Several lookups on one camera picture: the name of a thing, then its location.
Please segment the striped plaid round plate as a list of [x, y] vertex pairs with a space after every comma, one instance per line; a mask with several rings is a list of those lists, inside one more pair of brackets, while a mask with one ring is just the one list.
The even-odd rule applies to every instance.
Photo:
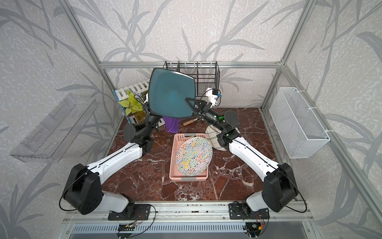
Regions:
[[210, 142], [212, 147], [216, 150], [220, 151], [228, 151], [229, 143], [236, 139], [237, 137], [241, 137], [241, 133], [238, 128], [231, 131], [225, 131], [223, 136], [219, 138], [218, 136], [221, 134], [221, 130], [216, 128], [215, 126], [209, 125], [205, 131], [206, 139]]

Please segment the purple cloth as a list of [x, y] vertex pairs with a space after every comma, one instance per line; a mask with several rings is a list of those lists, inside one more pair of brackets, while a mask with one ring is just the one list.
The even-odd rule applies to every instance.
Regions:
[[166, 131], [168, 133], [178, 133], [180, 119], [169, 117], [162, 117], [162, 119], [165, 122]]

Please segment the dark green square plate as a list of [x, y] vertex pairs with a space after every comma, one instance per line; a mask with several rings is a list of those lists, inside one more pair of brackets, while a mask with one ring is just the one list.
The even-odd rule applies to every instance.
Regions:
[[186, 98], [195, 97], [193, 77], [173, 70], [153, 69], [148, 90], [150, 112], [168, 118], [188, 118], [193, 111]]

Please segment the colourful patterned round plate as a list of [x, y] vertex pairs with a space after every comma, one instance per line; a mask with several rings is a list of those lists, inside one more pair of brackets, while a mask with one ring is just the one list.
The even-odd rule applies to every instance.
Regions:
[[176, 167], [185, 176], [197, 176], [209, 166], [213, 148], [204, 137], [193, 137], [186, 140], [176, 154]]

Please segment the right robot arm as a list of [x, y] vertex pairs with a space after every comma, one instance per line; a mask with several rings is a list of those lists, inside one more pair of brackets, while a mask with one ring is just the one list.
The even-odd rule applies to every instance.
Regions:
[[220, 146], [239, 157], [262, 180], [263, 189], [247, 197], [243, 204], [253, 212], [270, 209], [279, 212], [298, 195], [293, 169], [267, 158], [239, 133], [239, 116], [234, 110], [219, 115], [212, 103], [192, 98], [185, 99], [195, 116], [200, 116], [212, 129], [217, 129]]

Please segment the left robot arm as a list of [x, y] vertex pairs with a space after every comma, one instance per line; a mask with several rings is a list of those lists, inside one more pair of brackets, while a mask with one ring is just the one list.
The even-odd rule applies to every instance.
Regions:
[[160, 116], [149, 113], [144, 123], [127, 124], [123, 129], [127, 144], [118, 151], [89, 165], [71, 169], [61, 200], [82, 215], [93, 211], [132, 214], [134, 203], [127, 196], [102, 190], [102, 185], [117, 171], [149, 153], [154, 145], [151, 135]]

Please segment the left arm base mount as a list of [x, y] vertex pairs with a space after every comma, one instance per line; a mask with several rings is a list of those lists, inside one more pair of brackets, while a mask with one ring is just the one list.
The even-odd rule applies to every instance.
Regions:
[[150, 215], [150, 209], [150, 204], [135, 204], [134, 202], [129, 202], [121, 213], [110, 211], [107, 219], [109, 221], [147, 221]]

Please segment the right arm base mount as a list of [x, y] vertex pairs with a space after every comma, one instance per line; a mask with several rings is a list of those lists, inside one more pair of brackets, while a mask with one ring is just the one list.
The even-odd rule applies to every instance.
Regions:
[[229, 217], [232, 220], [254, 220], [254, 219], [269, 219], [269, 209], [264, 208], [258, 211], [253, 211], [246, 203], [234, 201], [228, 204]]

